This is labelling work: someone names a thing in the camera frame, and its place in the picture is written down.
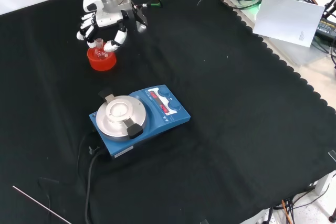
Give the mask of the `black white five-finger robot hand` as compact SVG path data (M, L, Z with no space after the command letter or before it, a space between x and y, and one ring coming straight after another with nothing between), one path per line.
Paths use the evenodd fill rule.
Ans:
M125 3L125 0L83 0L86 14L81 17L77 39L85 41L90 48L94 48L98 45L95 42L95 33L100 28L118 25L115 38L107 41L103 47L105 52L116 51L127 37L127 29L123 24Z

